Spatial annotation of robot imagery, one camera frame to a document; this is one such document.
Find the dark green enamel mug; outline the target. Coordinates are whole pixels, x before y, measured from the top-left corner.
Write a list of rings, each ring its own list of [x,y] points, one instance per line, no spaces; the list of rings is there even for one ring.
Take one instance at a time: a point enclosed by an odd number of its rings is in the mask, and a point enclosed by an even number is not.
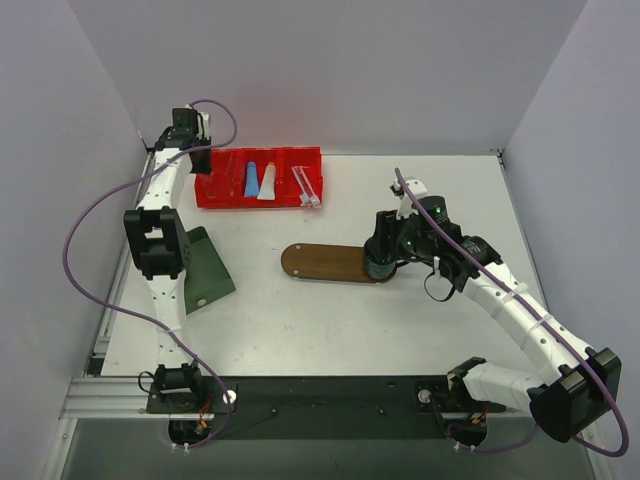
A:
[[[376,282],[384,282],[391,278],[397,270],[394,258],[378,258],[369,250],[364,251],[365,273]]]

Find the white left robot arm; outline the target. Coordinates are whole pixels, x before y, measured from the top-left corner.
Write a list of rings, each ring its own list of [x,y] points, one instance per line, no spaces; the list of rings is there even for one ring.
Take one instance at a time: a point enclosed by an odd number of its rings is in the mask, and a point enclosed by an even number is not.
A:
[[[188,150],[209,139],[201,113],[191,106],[173,109],[172,124],[154,147],[148,186],[123,218],[134,265],[146,281],[159,323],[150,395],[187,412],[202,405],[206,387],[198,361],[181,347],[188,338],[184,290],[191,251],[177,204],[193,170]]]

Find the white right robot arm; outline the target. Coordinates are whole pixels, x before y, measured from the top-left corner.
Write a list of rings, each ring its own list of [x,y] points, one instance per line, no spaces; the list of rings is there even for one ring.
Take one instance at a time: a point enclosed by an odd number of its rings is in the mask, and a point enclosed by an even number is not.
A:
[[[529,413],[551,438],[566,443],[612,409],[621,361],[571,334],[518,282],[484,239],[462,233],[442,203],[428,208],[434,225],[419,213],[376,215],[364,244],[364,268],[385,280],[401,263],[421,263],[475,302],[516,343],[533,365],[526,373],[473,358],[453,369],[451,391]]]

